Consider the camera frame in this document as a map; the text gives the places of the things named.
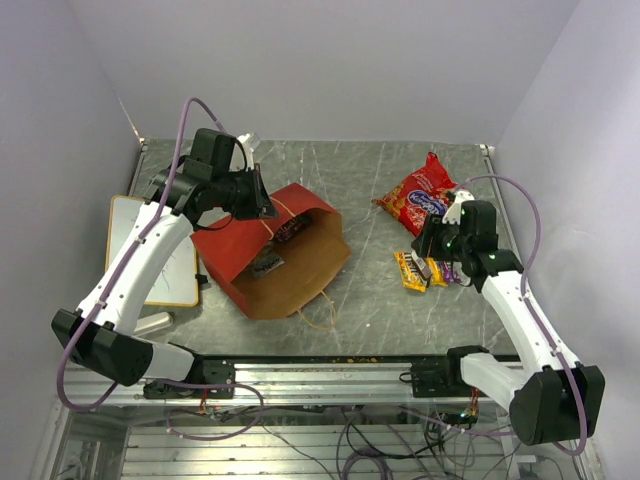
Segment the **dark chocolate bar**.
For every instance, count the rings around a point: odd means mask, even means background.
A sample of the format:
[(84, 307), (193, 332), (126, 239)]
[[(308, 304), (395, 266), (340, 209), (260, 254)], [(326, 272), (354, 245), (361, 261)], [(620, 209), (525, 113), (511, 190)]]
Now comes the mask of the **dark chocolate bar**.
[(420, 274), (420, 276), (424, 279), (424, 280), (430, 280), (432, 273), (431, 273), (431, 269), (429, 267), (429, 265), (426, 263), (426, 261), (422, 258), (417, 258), (413, 260), (416, 269), (418, 271), (418, 273)]

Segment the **purple candy packet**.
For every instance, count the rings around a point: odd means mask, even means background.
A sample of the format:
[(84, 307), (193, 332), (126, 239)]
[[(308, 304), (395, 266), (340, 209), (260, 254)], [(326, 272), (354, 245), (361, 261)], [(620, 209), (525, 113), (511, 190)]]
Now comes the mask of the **purple candy packet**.
[(440, 261), (439, 266), (446, 284), (460, 284), (462, 282), (460, 274), (452, 262)]

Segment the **red cookie snack packet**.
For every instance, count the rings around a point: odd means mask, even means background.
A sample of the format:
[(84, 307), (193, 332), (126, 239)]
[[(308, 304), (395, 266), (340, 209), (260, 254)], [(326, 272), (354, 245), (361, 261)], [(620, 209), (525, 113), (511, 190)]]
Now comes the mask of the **red cookie snack packet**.
[(450, 192), (458, 186), (434, 152), (429, 152), (425, 165), (415, 170), (385, 195), (371, 203), (383, 208), (414, 237), (433, 215), (444, 215), (452, 200)]

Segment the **yellow M&M candy packet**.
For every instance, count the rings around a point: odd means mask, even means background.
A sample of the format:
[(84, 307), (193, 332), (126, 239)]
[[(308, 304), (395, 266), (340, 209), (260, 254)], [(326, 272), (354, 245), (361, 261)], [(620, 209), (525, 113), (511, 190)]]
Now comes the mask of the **yellow M&M candy packet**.
[(400, 271), (403, 287), (424, 293), (427, 290), (427, 283), (413, 262), (411, 254), (408, 252), (395, 252), (394, 258)]

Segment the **red paper bag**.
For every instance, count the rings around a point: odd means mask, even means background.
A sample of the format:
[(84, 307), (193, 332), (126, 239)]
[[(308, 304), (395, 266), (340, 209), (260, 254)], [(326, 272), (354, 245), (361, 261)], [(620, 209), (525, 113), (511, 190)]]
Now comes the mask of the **red paper bag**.
[(192, 235), (209, 275), (252, 320), (299, 312), (346, 264), (342, 215), (293, 183), (271, 195), (275, 219), (231, 222)]

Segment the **yellow snack sachet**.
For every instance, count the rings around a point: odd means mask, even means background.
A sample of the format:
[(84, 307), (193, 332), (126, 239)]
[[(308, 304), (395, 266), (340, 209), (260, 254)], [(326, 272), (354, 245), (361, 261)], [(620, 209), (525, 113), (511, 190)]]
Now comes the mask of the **yellow snack sachet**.
[(448, 282), (445, 279), (441, 263), (433, 258), (428, 258), (427, 264), (431, 271), (430, 284), (434, 286), (447, 286)]

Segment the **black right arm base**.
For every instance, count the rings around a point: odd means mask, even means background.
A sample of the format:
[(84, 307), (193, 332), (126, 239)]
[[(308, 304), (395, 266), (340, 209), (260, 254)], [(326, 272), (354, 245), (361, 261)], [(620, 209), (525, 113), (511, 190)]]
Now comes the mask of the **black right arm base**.
[(416, 399), (471, 397), (472, 388), (455, 383), (448, 376), (447, 366), (440, 363), (412, 364), (409, 383)]

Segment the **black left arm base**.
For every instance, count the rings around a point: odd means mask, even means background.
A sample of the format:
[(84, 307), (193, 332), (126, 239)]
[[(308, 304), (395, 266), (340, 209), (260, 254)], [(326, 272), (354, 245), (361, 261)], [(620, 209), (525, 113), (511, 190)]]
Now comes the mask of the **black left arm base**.
[(234, 366), (226, 360), (198, 361), (185, 380), (180, 383), (197, 385), (197, 388), (178, 386), (178, 381), (167, 383), (155, 379), (143, 387), (143, 397), (147, 400), (181, 400), (202, 398), (231, 399), (236, 380)]

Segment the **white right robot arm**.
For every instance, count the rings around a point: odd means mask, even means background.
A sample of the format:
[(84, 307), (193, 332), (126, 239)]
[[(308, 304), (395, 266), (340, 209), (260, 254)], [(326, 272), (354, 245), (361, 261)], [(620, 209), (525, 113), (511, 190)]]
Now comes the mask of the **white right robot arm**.
[(515, 253), (499, 248), (495, 207), (467, 191), (452, 199), (444, 214), (425, 221), (413, 251), (461, 271), (497, 313), (522, 369), (510, 369), (481, 346), (455, 347), (440, 373), (442, 387), (455, 396), (474, 387), (490, 397), (508, 412), (513, 432), (527, 446), (574, 441), (582, 448), (597, 424), (603, 373), (584, 365), (561, 340)]

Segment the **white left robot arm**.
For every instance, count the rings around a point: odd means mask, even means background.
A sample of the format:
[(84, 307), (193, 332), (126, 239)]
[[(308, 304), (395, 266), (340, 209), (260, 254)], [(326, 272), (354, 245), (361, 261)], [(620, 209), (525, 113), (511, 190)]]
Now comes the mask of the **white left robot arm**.
[(168, 379), (182, 397), (203, 387), (196, 354), (135, 336), (139, 314), (166, 263), (199, 229), (201, 216), (219, 208), (234, 220), (275, 218), (259, 166), (255, 137), (201, 128), (191, 150), (150, 181), (128, 237), (104, 276), (73, 311), (59, 310), (52, 329), (67, 361), (117, 384)]

